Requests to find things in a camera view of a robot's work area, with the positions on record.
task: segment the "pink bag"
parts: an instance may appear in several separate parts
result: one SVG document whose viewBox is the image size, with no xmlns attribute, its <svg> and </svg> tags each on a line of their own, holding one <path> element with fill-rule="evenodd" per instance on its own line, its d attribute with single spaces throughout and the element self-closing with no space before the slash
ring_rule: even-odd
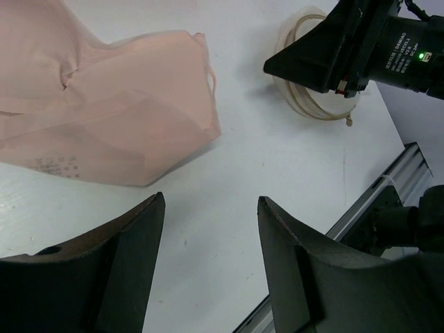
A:
<svg viewBox="0 0 444 333">
<path fill-rule="evenodd" d="M 1 0 L 0 40 L 0 162 L 147 185 L 221 134 L 202 34 L 107 45 L 59 0 Z"/>
</svg>

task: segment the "pink mesh bag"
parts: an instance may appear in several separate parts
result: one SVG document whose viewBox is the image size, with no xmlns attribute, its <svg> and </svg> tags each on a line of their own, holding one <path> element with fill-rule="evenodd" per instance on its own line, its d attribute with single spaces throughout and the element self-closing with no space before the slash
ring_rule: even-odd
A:
<svg viewBox="0 0 444 333">
<path fill-rule="evenodd" d="M 0 162 L 147 185 L 221 134 L 202 34 L 108 45 L 59 0 L 1 0 L 0 40 Z"/>
</svg>

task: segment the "black plastic part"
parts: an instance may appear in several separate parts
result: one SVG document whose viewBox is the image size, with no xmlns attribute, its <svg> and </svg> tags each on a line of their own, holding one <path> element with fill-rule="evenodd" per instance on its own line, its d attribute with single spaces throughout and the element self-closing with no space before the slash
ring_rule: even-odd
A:
<svg viewBox="0 0 444 333">
<path fill-rule="evenodd" d="M 378 244 L 383 248 L 415 246 L 417 207 L 395 207 L 371 215 Z"/>
<path fill-rule="evenodd" d="M 157 194 L 37 255 L 0 259 L 1 331 L 142 332 L 164 210 Z"/>
<path fill-rule="evenodd" d="M 416 237 L 422 251 L 444 253 L 444 186 L 428 189 L 421 198 Z"/>
<path fill-rule="evenodd" d="M 381 216 L 380 214 L 384 219 L 384 212 L 398 208 L 403 208 L 401 199 L 395 187 L 387 186 L 344 235 L 341 243 L 355 250 L 380 257 L 390 246 L 388 242 L 379 240 L 375 222 Z"/>
<path fill-rule="evenodd" d="M 340 0 L 315 29 L 267 60 L 264 71 L 345 97 L 372 79 L 444 99 L 444 17 L 400 18 L 400 5 Z"/>
<path fill-rule="evenodd" d="M 276 333 L 444 332 L 444 256 L 388 262 L 259 200 Z"/>
</svg>

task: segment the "white wall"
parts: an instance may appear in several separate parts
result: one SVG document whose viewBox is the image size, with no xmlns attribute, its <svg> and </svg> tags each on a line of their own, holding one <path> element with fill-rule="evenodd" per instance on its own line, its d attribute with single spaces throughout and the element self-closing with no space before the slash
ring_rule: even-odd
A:
<svg viewBox="0 0 444 333">
<path fill-rule="evenodd" d="M 428 15 L 444 16 L 443 0 L 415 0 Z M 400 16 L 413 18 L 404 8 Z M 418 142 L 438 184 L 444 185 L 444 101 L 379 84 L 404 143 Z"/>
</svg>

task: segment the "white table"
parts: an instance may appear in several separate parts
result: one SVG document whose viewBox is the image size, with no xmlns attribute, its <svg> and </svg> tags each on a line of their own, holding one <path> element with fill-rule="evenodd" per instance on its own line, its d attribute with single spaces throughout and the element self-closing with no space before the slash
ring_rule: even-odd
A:
<svg viewBox="0 0 444 333">
<path fill-rule="evenodd" d="M 144 331 L 231 333 L 268 293 L 258 197 L 326 232 L 403 149 L 374 83 L 348 128 L 298 116 L 262 73 L 288 15 L 311 3 L 329 11 L 335 1 L 67 3 L 105 42 L 158 30 L 205 32 L 223 136 L 149 188 L 0 165 L 0 256 L 36 253 L 163 191 L 165 225 Z"/>
</svg>

